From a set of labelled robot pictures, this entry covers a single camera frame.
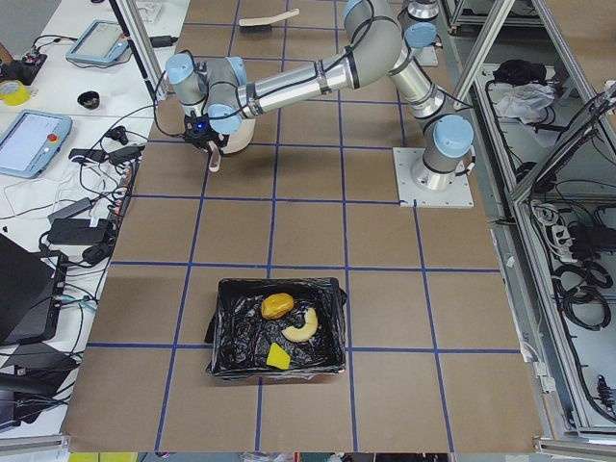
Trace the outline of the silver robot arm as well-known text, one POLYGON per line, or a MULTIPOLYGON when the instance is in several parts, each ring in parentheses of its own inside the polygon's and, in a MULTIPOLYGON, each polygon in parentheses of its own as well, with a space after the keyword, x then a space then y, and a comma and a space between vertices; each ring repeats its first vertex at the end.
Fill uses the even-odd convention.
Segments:
POLYGON ((358 90, 389 78, 423 129, 426 148, 411 167, 414 183, 444 192, 470 151, 474 129, 455 113, 453 98, 415 58, 417 45, 386 1, 349 1, 344 10, 349 39, 344 51, 261 80, 247 78, 239 57, 197 64, 190 52, 166 62, 166 76, 184 112, 182 139, 209 156, 216 172, 231 152, 228 143, 258 116, 335 90, 358 90))

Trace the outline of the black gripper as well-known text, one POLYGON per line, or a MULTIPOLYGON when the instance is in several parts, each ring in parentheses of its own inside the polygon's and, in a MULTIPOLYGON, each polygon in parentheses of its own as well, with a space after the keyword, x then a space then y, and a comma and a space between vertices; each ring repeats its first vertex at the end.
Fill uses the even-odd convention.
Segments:
POLYGON ((228 136, 218 133, 210 123, 207 115, 197 115, 191 111, 184 115, 184 142, 199 149, 210 150, 211 145, 223 150, 228 144, 228 136))

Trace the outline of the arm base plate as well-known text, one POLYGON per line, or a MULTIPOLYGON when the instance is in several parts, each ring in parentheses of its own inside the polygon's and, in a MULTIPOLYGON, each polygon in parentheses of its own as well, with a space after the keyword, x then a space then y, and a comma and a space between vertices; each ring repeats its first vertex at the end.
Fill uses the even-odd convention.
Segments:
POLYGON ((401 207, 471 209, 475 203, 466 166, 441 174, 424 165, 424 149, 394 147, 394 165, 401 207))

